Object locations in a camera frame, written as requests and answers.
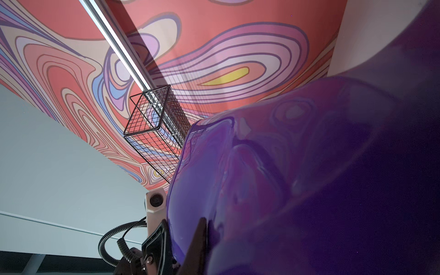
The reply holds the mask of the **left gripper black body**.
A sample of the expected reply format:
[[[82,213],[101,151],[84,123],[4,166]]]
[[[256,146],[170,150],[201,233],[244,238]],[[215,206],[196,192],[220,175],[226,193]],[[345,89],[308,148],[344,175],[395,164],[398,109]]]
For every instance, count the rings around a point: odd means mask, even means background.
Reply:
[[[115,275],[176,275],[178,264],[171,251],[171,237],[166,220],[142,243],[141,250],[129,248],[122,237],[117,241],[123,255]]]

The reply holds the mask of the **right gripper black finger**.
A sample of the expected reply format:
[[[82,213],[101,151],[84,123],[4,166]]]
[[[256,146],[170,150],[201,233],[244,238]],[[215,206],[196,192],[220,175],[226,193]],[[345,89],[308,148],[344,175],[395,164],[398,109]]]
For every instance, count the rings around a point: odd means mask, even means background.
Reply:
[[[178,275],[203,275],[207,254],[207,220],[201,218],[195,230],[186,258],[178,270]]]

